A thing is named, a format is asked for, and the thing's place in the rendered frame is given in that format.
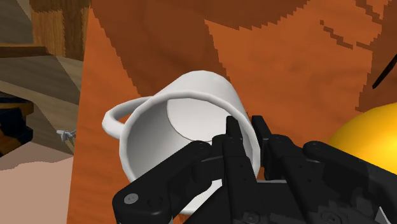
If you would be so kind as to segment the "white mug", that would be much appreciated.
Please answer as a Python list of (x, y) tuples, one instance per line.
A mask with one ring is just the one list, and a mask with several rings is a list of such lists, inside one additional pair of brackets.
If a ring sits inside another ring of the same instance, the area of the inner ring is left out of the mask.
[(254, 128), (232, 84), (210, 71), (186, 73), (153, 96), (121, 103), (104, 115), (102, 128), (119, 140), (123, 171), (133, 182), (188, 143), (211, 143), (238, 120), (253, 171), (260, 170)]

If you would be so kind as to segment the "thin black stick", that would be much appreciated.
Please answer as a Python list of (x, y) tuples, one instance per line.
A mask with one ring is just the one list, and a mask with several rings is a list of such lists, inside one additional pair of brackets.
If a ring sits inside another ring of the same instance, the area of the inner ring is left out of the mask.
[(372, 88), (377, 88), (380, 83), (384, 80), (384, 78), (393, 70), (395, 65), (397, 64), (397, 54), (391, 59), (388, 65), (384, 68), (378, 78), (374, 81)]

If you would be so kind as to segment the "yellow round fruit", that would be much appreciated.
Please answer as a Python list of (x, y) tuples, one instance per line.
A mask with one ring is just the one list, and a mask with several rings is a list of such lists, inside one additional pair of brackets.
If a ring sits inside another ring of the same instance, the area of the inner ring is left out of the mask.
[(354, 117), (330, 137), (329, 144), (397, 174), (397, 102)]

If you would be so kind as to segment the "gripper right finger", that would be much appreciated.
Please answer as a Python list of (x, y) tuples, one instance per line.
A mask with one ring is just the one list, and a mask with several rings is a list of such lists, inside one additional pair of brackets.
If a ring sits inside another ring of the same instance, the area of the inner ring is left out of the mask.
[(397, 175), (319, 141), (300, 148), (262, 116), (251, 124), (264, 177), (286, 180), (306, 224), (379, 224), (379, 209), (397, 224)]

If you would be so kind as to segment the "dark blue and wood furniture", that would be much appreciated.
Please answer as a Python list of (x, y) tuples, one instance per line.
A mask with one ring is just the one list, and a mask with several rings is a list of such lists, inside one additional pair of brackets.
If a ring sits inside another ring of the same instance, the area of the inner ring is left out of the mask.
[(31, 101), (0, 92), (0, 157), (32, 140), (26, 118), (33, 112)]

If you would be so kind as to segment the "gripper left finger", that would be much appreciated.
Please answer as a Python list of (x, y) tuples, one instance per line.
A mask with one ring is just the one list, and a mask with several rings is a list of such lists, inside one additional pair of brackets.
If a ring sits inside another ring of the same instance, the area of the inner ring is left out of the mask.
[(121, 189), (112, 200), (117, 224), (172, 224), (214, 180), (223, 186), (197, 210), (194, 224), (232, 224), (251, 206), (248, 193), (256, 184), (242, 145), (238, 121), (228, 116), (226, 132), (211, 144), (194, 141)]

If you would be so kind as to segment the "wooden cabinet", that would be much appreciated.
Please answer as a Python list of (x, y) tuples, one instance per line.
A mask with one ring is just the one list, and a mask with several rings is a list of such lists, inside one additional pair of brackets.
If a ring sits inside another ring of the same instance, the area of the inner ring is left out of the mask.
[(91, 0), (29, 0), (34, 43), (82, 61)]

